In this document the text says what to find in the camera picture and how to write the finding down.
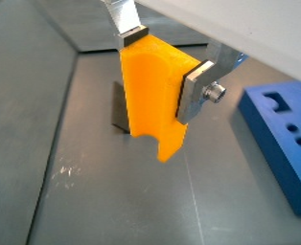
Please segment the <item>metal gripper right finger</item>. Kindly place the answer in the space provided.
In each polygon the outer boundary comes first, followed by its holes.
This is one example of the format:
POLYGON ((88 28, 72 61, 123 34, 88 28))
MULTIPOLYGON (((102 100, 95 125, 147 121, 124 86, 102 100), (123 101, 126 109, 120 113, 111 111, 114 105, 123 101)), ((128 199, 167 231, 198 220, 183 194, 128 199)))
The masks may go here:
POLYGON ((223 78, 241 64, 241 52, 221 42, 210 42, 205 59, 183 76, 176 110, 176 119, 187 124, 201 111, 206 101, 218 103, 226 95, 219 84, 223 78))

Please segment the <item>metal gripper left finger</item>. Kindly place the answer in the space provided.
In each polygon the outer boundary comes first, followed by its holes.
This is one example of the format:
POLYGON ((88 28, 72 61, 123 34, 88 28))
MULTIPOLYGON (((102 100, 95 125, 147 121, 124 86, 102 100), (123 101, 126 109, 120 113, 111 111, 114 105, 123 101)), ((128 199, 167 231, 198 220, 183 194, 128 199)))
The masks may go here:
POLYGON ((148 28, 140 24, 135 0, 100 1, 114 29, 118 51, 122 51, 148 35, 148 28))

